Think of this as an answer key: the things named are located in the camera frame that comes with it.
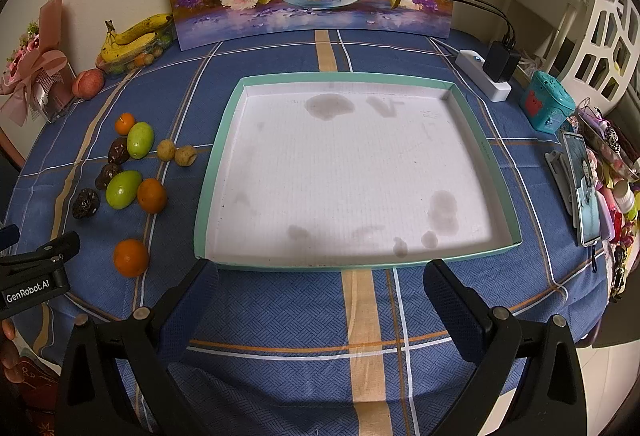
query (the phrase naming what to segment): finger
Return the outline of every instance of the finger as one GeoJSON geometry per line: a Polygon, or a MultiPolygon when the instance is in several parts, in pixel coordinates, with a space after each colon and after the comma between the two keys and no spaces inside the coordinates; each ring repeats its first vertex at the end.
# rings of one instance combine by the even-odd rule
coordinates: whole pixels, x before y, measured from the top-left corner
{"type": "Polygon", "coordinates": [[[11,319],[4,319],[2,321],[2,332],[9,340],[15,339],[15,326],[11,319]]]}
{"type": "Polygon", "coordinates": [[[20,384],[24,382],[24,374],[22,374],[22,369],[20,369],[20,366],[15,366],[11,369],[5,369],[4,376],[6,376],[6,379],[12,384],[20,384]]]}
{"type": "Polygon", "coordinates": [[[12,368],[18,364],[18,360],[20,360],[20,353],[13,342],[6,340],[0,344],[0,363],[3,366],[12,368]]]}

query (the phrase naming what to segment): blue tablecloth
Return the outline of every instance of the blue tablecloth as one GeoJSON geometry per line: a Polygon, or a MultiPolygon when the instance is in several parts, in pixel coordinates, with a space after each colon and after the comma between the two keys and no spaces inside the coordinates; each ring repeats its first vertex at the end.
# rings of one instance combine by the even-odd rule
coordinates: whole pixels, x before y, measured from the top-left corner
{"type": "MultiPolygon", "coordinates": [[[[457,48],[486,51],[452,32],[457,48]]],[[[72,292],[16,318],[36,352],[62,362],[73,318],[127,317],[152,306],[193,264],[193,225],[210,146],[238,79],[250,75],[353,70],[455,82],[480,121],[510,189],[524,238],[501,256],[450,265],[487,304],[546,321],[558,312],[574,338],[598,321],[607,301],[604,261],[597,273],[548,171],[544,153],[555,137],[532,129],[515,84],[506,102],[489,102],[456,70],[454,57],[430,39],[375,31],[300,31],[243,38],[181,52],[176,46],[125,83],[109,85],[47,126],[33,147],[12,197],[7,222],[17,223],[19,251],[52,235],[78,231],[82,249],[67,263],[72,292]],[[70,203],[93,187],[123,112],[153,125],[156,145],[173,138],[197,146],[190,168],[162,164],[151,153],[127,161],[143,177],[164,177],[170,197],[162,214],[102,204],[76,221],[70,203]],[[121,239],[143,239],[151,264],[126,279],[111,262],[121,239]]],[[[170,365],[185,395],[216,434],[428,434],[472,372],[447,337],[422,289],[422,268],[361,273],[220,271],[216,299],[188,350],[170,365]],[[354,283],[360,291],[346,289],[354,283]],[[364,319],[355,339],[349,315],[364,319]]],[[[514,366],[505,390],[517,383],[514,366]]],[[[150,419],[129,369],[122,368],[139,416],[150,419]]]]}

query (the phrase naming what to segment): smartphone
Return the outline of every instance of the smartphone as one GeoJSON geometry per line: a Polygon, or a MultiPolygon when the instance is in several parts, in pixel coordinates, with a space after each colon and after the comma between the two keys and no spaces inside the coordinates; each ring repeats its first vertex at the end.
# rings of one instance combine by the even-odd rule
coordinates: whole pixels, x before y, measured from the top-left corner
{"type": "Polygon", "coordinates": [[[581,246],[591,246],[600,241],[600,213],[587,147],[584,138],[574,132],[563,132],[561,139],[571,172],[569,185],[578,242],[581,246]]]}

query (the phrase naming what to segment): teal container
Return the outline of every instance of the teal container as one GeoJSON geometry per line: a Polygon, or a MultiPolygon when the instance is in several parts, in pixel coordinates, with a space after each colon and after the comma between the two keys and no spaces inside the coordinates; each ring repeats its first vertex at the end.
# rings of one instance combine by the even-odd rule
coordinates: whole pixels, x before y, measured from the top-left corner
{"type": "Polygon", "coordinates": [[[553,134],[575,111],[575,102],[558,79],[536,71],[520,99],[520,107],[535,130],[553,134]]]}

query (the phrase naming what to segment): bunch of bananas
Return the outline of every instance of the bunch of bananas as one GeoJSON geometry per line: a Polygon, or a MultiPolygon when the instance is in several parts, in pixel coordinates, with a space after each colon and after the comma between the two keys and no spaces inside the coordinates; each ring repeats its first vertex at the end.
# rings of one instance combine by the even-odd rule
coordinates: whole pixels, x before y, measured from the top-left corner
{"type": "Polygon", "coordinates": [[[113,23],[107,21],[107,37],[100,50],[100,58],[107,64],[127,63],[157,44],[172,22],[171,14],[158,13],[140,21],[127,31],[116,33],[113,23]]]}

